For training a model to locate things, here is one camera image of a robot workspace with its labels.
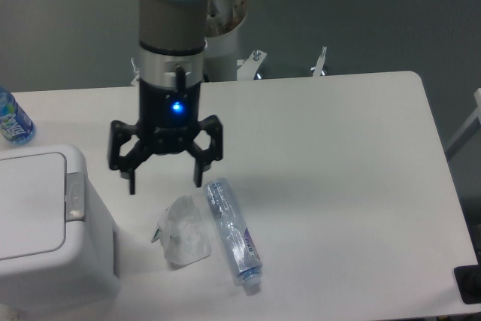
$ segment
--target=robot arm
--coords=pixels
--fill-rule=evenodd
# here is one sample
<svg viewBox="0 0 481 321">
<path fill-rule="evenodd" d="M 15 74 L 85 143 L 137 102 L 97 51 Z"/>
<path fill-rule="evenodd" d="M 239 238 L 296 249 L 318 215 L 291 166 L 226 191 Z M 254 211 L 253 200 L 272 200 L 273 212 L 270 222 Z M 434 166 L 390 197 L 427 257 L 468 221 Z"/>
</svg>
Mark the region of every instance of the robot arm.
<svg viewBox="0 0 481 321">
<path fill-rule="evenodd" d="M 222 159 L 222 124 L 216 116 L 198 121 L 207 3 L 139 0 L 139 120 L 133 126 L 113 121 L 108 150 L 110 169 L 129 179 L 131 194 L 135 169 L 153 154 L 187 150 L 195 158 L 196 186 L 212 161 Z M 194 142 L 202 130 L 211 137 L 206 150 Z M 121 156 L 121 146 L 133 135 L 138 142 Z"/>
</svg>

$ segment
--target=white table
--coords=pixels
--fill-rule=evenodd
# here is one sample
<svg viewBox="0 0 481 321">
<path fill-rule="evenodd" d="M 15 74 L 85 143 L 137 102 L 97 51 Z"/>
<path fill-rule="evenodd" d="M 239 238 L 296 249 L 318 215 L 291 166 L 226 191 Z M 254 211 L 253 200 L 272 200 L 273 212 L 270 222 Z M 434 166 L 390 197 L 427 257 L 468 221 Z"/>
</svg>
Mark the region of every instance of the white table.
<svg viewBox="0 0 481 321">
<path fill-rule="evenodd" d="M 72 143 L 121 232 L 114 300 L 48 320 L 375 320 L 470 313 L 453 268 L 476 263 L 422 82 L 410 72 L 209 83 L 200 117 L 224 125 L 227 177 L 264 262 L 261 291 L 235 286 L 188 154 L 153 156 L 137 194 L 107 167 L 111 120 L 134 123 L 138 89 L 16 94 L 38 126 L 31 145 Z M 9 146 L 0 143 L 0 149 Z M 194 195 L 209 258 L 173 270 L 150 237 Z"/>
</svg>

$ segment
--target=black object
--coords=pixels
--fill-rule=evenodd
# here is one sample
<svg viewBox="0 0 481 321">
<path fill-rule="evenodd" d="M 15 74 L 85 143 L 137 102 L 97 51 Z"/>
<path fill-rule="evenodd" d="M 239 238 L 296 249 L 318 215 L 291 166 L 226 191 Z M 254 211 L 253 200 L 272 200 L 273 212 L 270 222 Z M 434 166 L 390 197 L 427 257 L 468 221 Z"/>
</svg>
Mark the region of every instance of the black object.
<svg viewBox="0 0 481 321">
<path fill-rule="evenodd" d="M 177 89 L 164 89 L 141 79 L 140 116 L 134 126 L 114 120 L 110 124 L 108 165 L 129 180 L 130 194 L 135 194 L 135 169 L 153 155 L 178 154 L 186 150 L 195 158 L 194 182 L 202 184 L 202 174 L 212 161 L 223 157 L 222 124 L 217 116 L 198 121 L 201 84 L 186 88 L 182 67 L 175 70 Z M 210 145 L 201 149 L 195 142 L 200 131 L 210 136 Z M 125 156 L 122 145 L 137 135 L 138 142 Z"/>
<path fill-rule="evenodd" d="M 465 304 L 481 303 L 481 265 L 456 267 L 454 275 L 463 302 Z"/>
</svg>

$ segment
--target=metal stand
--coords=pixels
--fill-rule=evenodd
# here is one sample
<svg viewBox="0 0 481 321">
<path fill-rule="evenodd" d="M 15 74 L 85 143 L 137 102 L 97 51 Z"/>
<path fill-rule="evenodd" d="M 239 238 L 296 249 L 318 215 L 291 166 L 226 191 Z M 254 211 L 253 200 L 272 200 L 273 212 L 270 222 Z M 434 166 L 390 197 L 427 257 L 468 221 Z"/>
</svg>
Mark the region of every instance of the metal stand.
<svg viewBox="0 0 481 321">
<path fill-rule="evenodd" d="M 477 108 L 449 139 L 444 154 L 449 161 L 481 129 L 481 89 L 474 93 Z"/>
</svg>

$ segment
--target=bottle cap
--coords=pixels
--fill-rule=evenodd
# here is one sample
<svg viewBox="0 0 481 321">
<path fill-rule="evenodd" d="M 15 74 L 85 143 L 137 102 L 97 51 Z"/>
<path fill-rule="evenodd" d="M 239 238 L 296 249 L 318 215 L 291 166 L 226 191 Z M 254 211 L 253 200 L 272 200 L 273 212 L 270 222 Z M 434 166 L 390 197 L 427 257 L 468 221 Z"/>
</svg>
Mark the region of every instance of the bottle cap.
<svg viewBox="0 0 481 321">
<path fill-rule="evenodd" d="M 244 285 L 248 289 L 260 284 L 261 284 L 261 277 L 259 274 L 251 274 L 250 276 L 247 276 L 246 278 L 244 278 Z"/>
</svg>

